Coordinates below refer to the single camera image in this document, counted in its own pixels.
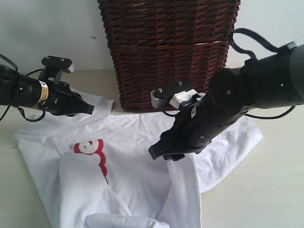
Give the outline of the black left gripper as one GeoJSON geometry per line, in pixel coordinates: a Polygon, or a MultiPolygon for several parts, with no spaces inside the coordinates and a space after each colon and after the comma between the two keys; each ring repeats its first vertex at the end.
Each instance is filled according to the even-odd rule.
{"type": "Polygon", "coordinates": [[[73,92],[69,84],[60,82],[54,84],[51,81],[43,82],[41,96],[35,104],[35,108],[51,113],[55,116],[75,116],[77,114],[92,114],[94,106],[84,101],[80,94],[73,92]]]}

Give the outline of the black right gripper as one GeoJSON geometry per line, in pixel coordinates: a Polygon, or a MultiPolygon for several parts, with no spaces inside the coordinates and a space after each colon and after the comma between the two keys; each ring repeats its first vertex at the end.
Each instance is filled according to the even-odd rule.
{"type": "Polygon", "coordinates": [[[190,111],[182,111],[167,135],[149,149],[153,160],[179,161],[186,153],[201,152],[212,139],[248,112],[250,99],[245,74],[220,70],[212,77],[208,93],[190,111]]]}

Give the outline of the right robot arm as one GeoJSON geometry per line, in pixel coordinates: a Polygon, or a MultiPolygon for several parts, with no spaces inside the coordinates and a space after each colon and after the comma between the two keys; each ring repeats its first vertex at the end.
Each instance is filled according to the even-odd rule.
{"type": "Polygon", "coordinates": [[[252,109],[303,103],[304,47],[289,43],[272,56],[218,71],[209,83],[209,91],[181,108],[172,128],[161,134],[149,153],[153,159],[178,161],[187,153],[200,153],[252,109]]]}

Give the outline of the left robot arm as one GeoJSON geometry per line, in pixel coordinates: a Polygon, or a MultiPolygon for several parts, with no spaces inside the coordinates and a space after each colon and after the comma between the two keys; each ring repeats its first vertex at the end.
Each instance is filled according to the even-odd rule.
{"type": "Polygon", "coordinates": [[[55,116],[92,114],[94,106],[71,91],[69,84],[58,84],[21,75],[5,65],[0,66],[0,104],[46,111],[55,116]]]}

